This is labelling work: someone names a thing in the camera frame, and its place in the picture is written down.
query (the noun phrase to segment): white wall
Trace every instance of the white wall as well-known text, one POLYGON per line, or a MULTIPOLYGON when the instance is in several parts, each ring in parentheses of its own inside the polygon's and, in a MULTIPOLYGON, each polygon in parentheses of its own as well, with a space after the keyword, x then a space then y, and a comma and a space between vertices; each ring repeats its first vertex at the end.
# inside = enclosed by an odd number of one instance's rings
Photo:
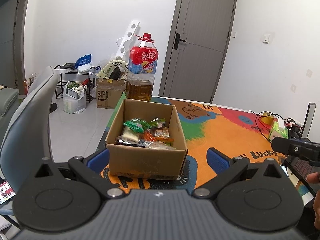
POLYGON ((237 36, 230 40, 213 102, 301 122, 308 102, 317 103, 309 138, 320 142, 319 28, 320 0, 237 0, 237 36), (271 35, 269 44, 262 43, 264 34, 271 35))
POLYGON ((176 0, 29 0, 24 39, 25 73, 116 53, 116 40, 132 19, 151 33, 159 51, 153 94, 158 95, 176 0))

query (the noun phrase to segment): door frame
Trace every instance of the door frame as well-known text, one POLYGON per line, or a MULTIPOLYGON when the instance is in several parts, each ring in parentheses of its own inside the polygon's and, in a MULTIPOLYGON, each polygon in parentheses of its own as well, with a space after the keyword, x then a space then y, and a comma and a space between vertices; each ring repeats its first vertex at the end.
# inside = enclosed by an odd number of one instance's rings
POLYGON ((26 75, 24 71, 24 50, 23 50, 23 40, 24 40, 24 24, 26 18, 28 0, 19 0, 15 21, 16 25, 14 27, 13 35, 13 63, 14 71, 17 78, 17 87, 19 89, 19 94, 24 94, 24 84, 26 80, 26 75))
MULTIPOLYGON (((235 12, 236 12, 236 2, 237 2, 237 0, 235 0, 234 4, 233 4, 234 5, 234 9, 233 9, 233 12, 232 12, 231 22, 230 22, 230 27, 229 27, 229 37, 227 38, 227 42, 226 42, 226 46, 225 46, 225 49, 224 49, 224 52, 223 52, 221 65, 220 65, 220 68, 219 68, 219 71, 218 71, 218 76, 217 76, 217 79, 216 79, 214 87, 213 87, 213 92, 212 92, 210 103, 213 101, 214 94, 215 94, 215 92, 217 90, 217 86, 218 86, 219 79, 220 79, 221 72, 222 72, 222 67, 223 67, 223 64, 224 64, 224 60, 226 58, 228 45, 229 45, 229 41, 230 41, 230 38, 231 38, 231 30, 232 30, 232 26, 233 26, 233 20, 234 20, 235 12)), ((171 25, 169 41, 168 41, 168 47, 167 47, 167 52, 166 52, 165 59, 164 59, 164 66, 163 66, 163 71, 162 71, 162 77, 161 77, 161 83, 160 83, 160 89, 159 89, 159 96, 164 96, 164 87, 165 87, 165 84, 166 84, 166 81, 167 81, 169 64, 170 64, 171 53, 172 53, 174 39, 175 39, 177 25, 178 25, 178 19, 179 19, 179 14, 180 14, 181 3, 182 3, 182 0, 177 0, 176 1, 176 6, 175 6, 175 9, 174 9, 172 25, 171 25)))

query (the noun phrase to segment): bottle label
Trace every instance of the bottle label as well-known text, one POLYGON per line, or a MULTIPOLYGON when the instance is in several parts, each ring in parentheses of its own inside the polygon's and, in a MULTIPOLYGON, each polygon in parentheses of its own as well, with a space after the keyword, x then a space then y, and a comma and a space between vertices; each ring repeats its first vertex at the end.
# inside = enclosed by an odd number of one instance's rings
POLYGON ((134 46, 130 50, 128 69, 133 74, 155 74, 158 51, 155 48, 134 46))

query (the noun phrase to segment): gray door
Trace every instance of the gray door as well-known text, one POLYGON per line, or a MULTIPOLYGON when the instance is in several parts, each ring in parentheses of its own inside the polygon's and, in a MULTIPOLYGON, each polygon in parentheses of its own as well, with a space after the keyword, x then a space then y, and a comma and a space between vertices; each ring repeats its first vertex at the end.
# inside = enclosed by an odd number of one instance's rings
POLYGON ((0 85, 17 88, 13 61, 13 25, 18 0, 0 0, 0 85))
POLYGON ((235 0, 181 1, 165 97, 211 102, 227 52, 234 4, 235 0))

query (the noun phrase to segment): open doorway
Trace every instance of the open doorway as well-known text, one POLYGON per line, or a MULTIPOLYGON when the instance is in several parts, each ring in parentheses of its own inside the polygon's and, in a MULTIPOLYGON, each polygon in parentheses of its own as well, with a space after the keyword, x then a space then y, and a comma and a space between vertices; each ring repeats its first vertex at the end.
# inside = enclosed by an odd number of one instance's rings
POLYGON ((28 0, 0 0, 0 85, 24 94, 23 37, 28 0))

